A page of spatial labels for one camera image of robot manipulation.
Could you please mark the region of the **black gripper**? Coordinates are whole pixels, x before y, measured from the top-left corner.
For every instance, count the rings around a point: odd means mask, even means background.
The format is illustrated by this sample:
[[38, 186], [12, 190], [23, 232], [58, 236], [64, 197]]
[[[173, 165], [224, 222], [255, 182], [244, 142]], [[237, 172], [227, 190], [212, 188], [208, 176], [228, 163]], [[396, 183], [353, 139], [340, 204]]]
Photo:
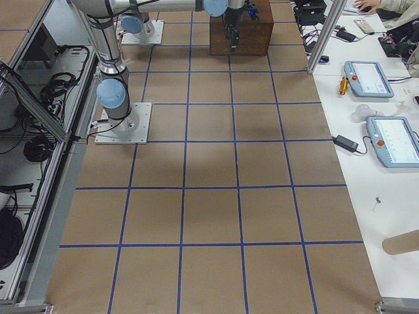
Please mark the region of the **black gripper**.
[[230, 29], [230, 25], [238, 25], [244, 13], [255, 21], [259, 20], [259, 8], [257, 4], [249, 0], [228, 1], [227, 9], [224, 13], [225, 39], [230, 39], [230, 51], [234, 52], [239, 43], [239, 30], [236, 27]]

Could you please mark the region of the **person hand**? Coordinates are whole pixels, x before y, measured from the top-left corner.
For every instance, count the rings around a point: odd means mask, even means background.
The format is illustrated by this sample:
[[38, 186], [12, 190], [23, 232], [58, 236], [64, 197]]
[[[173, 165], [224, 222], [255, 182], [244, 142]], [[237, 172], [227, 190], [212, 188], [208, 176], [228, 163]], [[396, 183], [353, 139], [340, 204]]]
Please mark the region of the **person hand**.
[[381, 2], [381, 0], [356, 0], [354, 1], [354, 7], [359, 12], [372, 14], [379, 8]]

